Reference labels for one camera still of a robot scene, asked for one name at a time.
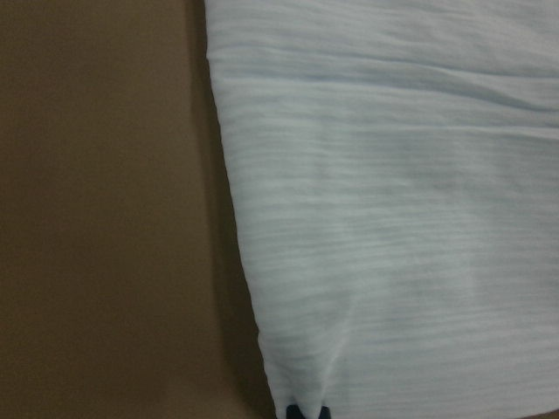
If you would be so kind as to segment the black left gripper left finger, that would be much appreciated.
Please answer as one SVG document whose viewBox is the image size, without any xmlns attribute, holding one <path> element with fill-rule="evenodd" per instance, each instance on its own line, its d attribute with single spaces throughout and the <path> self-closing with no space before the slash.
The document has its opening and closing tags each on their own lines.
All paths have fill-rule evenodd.
<svg viewBox="0 0 559 419">
<path fill-rule="evenodd" d="M 298 405 L 291 404 L 286 407 L 286 419 L 304 419 L 304 415 Z"/>
</svg>

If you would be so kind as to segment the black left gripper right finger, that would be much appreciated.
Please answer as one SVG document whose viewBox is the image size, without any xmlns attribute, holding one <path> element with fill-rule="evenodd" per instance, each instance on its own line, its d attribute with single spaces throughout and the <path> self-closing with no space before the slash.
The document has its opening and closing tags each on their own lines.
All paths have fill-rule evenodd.
<svg viewBox="0 0 559 419">
<path fill-rule="evenodd" d="M 331 419 L 330 410 L 327 406 L 322 406 L 318 419 Z"/>
</svg>

